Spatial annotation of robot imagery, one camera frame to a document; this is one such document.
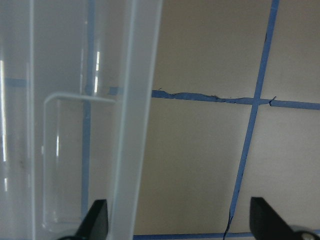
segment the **blue tape line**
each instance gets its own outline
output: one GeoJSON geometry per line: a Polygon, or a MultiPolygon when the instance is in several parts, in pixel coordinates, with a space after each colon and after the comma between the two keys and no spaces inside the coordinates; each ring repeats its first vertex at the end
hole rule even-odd
{"type": "Polygon", "coordinates": [[[229,103],[229,104],[246,104],[251,105],[253,103],[253,98],[243,97],[243,98],[220,98],[217,96],[209,96],[201,93],[167,93],[162,90],[152,90],[153,98],[161,99],[177,99],[177,100],[191,100],[191,101],[204,101],[204,102],[216,102],[216,103],[229,103]]]}
{"type": "MultiPolygon", "coordinates": [[[[124,89],[122,87],[111,86],[109,88],[109,95],[116,96],[123,94],[124,89]]],[[[254,98],[252,97],[241,97],[241,98],[220,98],[218,96],[209,96],[201,93],[192,92],[179,92],[179,93],[168,93],[163,90],[152,90],[152,98],[158,99],[176,99],[176,100],[189,100],[189,101],[202,101],[202,102],[215,102],[215,103],[228,103],[228,104],[244,104],[253,105],[254,98]]],[[[270,105],[271,107],[280,108],[292,108],[292,109],[309,109],[309,110],[320,110],[320,103],[303,102],[303,101],[281,101],[273,99],[259,99],[259,105],[270,105]]]]}
{"type": "Polygon", "coordinates": [[[18,78],[5,78],[5,85],[13,88],[25,88],[27,86],[27,80],[18,78]]]}
{"type": "MultiPolygon", "coordinates": [[[[87,17],[87,81],[84,91],[92,95],[93,91],[93,67],[94,67],[94,37],[95,37],[95,0],[88,0],[87,17]]],[[[89,170],[90,170],[90,136],[91,136],[91,103],[83,102],[82,122],[82,177],[81,177],[81,218],[84,219],[89,205],[89,170]]]]}
{"type": "Polygon", "coordinates": [[[268,63],[268,57],[269,57],[269,52],[270,52],[270,47],[271,47],[271,42],[272,42],[272,36],[274,33],[276,17],[277,17],[277,12],[278,12],[278,6],[279,6],[279,0],[272,0],[267,30],[266,30],[266,34],[265,34],[265,41],[264,41],[264,46],[263,46],[263,51],[262,51],[262,56],[261,56],[261,61],[260,61],[260,67],[259,67],[258,77],[257,77],[257,81],[256,81],[255,91],[254,91],[254,97],[253,97],[253,103],[252,103],[249,123],[248,123],[247,131],[245,134],[243,149],[242,149],[242,153],[241,153],[241,159],[240,159],[240,163],[239,163],[239,168],[238,168],[238,172],[237,172],[237,176],[236,176],[236,180],[235,180],[234,190],[233,190],[233,194],[232,194],[232,200],[231,200],[230,209],[229,209],[228,223],[227,223],[227,227],[225,229],[224,235],[223,235],[223,239],[225,239],[227,236],[232,219],[233,219],[233,217],[235,215],[235,211],[236,211],[240,187],[241,187],[243,174],[244,174],[245,167],[246,167],[247,156],[248,156],[248,152],[249,152],[249,148],[250,148],[250,142],[251,142],[251,138],[252,138],[254,127],[255,127],[255,122],[256,122],[256,117],[257,117],[257,112],[258,112],[258,107],[259,107],[260,97],[261,97],[261,92],[262,92],[262,87],[264,84],[264,78],[265,78],[265,73],[266,73],[266,68],[267,68],[267,63],[268,63]]]}
{"type": "Polygon", "coordinates": [[[31,238],[28,239],[28,238],[1,238],[0,237],[0,240],[31,240],[31,238]]]}
{"type": "MultiPolygon", "coordinates": [[[[133,240],[169,240],[169,239],[218,239],[224,233],[193,233],[193,234],[154,234],[154,235],[134,235],[133,240]]],[[[251,232],[229,233],[230,238],[252,237],[251,232]]]]}

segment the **plastic container wall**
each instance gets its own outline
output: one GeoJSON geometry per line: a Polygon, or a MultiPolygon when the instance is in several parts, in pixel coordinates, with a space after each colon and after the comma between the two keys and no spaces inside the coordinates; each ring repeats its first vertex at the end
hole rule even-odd
{"type": "Polygon", "coordinates": [[[0,239],[32,236],[29,9],[0,1],[0,239]]]}
{"type": "Polygon", "coordinates": [[[0,239],[73,234],[96,199],[132,239],[161,6],[1,2],[0,239]]]}

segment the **torn blue tape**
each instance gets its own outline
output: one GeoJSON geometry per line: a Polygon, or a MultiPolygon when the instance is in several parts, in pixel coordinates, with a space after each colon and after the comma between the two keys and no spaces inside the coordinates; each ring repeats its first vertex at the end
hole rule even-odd
{"type": "Polygon", "coordinates": [[[251,105],[253,103],[253,99],[250,97],[220,98],[214,95],[209,96],[201,93],[189,93],[189,92],[167,93],[166,91],[162,91],[162,90],[152,90],[152,97],[160,98],[160,99],[191,100],[191,101],[204,101],[204,102],[229,103],[229,104],[251,105]]]}
{"type": "Polygon", "coordinates": [[[235,180],[235,185],[234,185],[234,190],[233,190],[233,194],[232,194],[232,199],[231,199],[231,204],[230,204],[230,208],[229,208],[228,223],[227,223],[225,232],[223,234],[223,239],[225,239],[228,234],[232,219],[233,219],[233,217],[235,215],[235,211],[236,211],[239,192],[240,192],[243,174],[244,174],[246,162],[247,162],[247,156],[248,156],[248,152],[249,152],[249,148],[250,148],[251,138],[252,138],[253,131],[255,128],[255,122],[256,122],[258,107],[259,107],[259,103],[260,103],[262,87],[264,84],[265,73],[266,73],[266,69],[267,69],[267,63],[268,63],[269,52],[270,52],[270,47],[271,47],[271,42],[272,42],[272,36],[274,33],[274,28],[275,28],[275,23],[276,23],[278,6],[279,6],[279,0],[272,0],[267,30],[266,30],[266,34],[265,34],[265,41],[264,41],[264,46],[263,46],[263,51],[262,51],[262,56],[261,56],[261,61],[260,61],[260,67],[259,67],[258,77],[257,77],[257,81],[256,81],[255,91],[254,91],[254,97],[253,97],[253,103],[252,103],[249,123],[248,123],[247,131],[245,134],[245,139],[244,139],[243,149],[242,149],[242,153],[241,153],[239,168],[238,168],[238,172],[237,172],[237,176],[236,176],[236,180],[235,180]]]}

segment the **blue painter's tape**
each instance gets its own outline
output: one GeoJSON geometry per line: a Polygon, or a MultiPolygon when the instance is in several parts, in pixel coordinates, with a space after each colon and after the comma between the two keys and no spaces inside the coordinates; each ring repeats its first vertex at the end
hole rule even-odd
{"type": "Polygon", "coordinates": [[[320,103],[270,100],[271,107],[320,110],[320,103]]]}
{"type": "Polygon", "coordinates": [[[0,238],[0,240],[31,240],[27,238],[0,238]]]}
{"type": "MultiPolygon", "coordinates": [[[[123,91],[124,89],[122,87],[111,86],[109,88],[108,94],[116,96],[118,94],[123,94],[123,91]]],[[[228,103],[228,104],[244,104],[244,105],[253,105],[253,102],[254,102],[254,98],[252,97],[220,98],[218,96],[204,95],[201,93],[193,93],[193,92],[168,93],[163,90],[152,90],[152,98],[228,103]]],[[[268,104],[271,107],[320,110],[320,103],[313,103],[313,102],[281,101],[281,100],[275,100],[275,98],[258,99],[258,100],[256,99],[255,102],[258,102],[259,105],[268,104]]]]}
{"type": "Polygon", "coordinates": [[[191,101],[229,103],[229,104],[251,105],[253,103],[253,98],[250,98],[250,97],[220,98],[217,96],[209,96],[201,93],[190,93],[190,92],[167,93],[166,91],[162,91],[162,90],[152,90],[152,97],[160,98],[160,99],[191,100],[191,101]]]}
{"type": "Polygon", "coordinates": [[[234,190],[233,190],[230,209],[229,209],[228,223],[223,235],[223,239],[225,239],[228,234],[232,219],[236,211],[240,187],[241,187],[243,174],[246,167],[247,156],[248,156],[251,138],[252,138],[254,127],[255,127],[258,107],[260,104],[260,97],[261,97],[262,87],[264,84],[264,78],[265,78],[265,73],[266,73],[266,68],[267,68],[267,63],[269,58],[272,36],[274,33],[276,17],[278,12],[278,6],[279,6],[279,0],[272,0],[269,20],[268,20],[268,25],[267,25],[266,35],[265,35],[265,41],[264,41],[264,46],[263,46],[263,51],[262,51],[262,56],[260,61],[260,67],[259,67],[258,77],[256,81],[255,91],[254,91],[253,103],[252,103],[251,113],[249,117],[249,123],[248,123],[247,131],[245,134],[239,168],[238,168],[238,172],[235,180],[234,190]]]}
{"type": "MultiPolygon", "coordinates": [[[[88,0],[87,15],[87,81],[84,88],[85,94],[93,93],[93,67],[94,67],[94,44],[95,44],[95,0],[88,0]]],[[[90,136],[91,136],[91,103],[83,102],[82,122],[82,177],[81,177],[81,217],[85,218],[89,205],[89,169],[90,169],[90,136]]]]}
{"type": "MultiPolygon", "coordinates": [[[[155,235],[134,235],[133,240],[170,240],[170,239],[219,239],[224,233],[195,233],[195,234],[155,234],[155,235]]],[[[251,232],[229,233],[229,238],[252,237],[251,232]]]]}
{"type": "Polygon", "coordinates": [[[25,88],[27,86],[27,80],[18,78],[5,78],[5,86],[12,88],[25,88]]]}

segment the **clear plastic box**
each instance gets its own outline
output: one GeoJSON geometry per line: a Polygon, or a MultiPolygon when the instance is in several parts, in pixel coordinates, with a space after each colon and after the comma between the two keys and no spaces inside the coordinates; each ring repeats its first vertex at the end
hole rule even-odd
{"type": "Polygon", "coordinates": [[[0,1],[0,240],[132,239],[162,1],[0,1]]]}

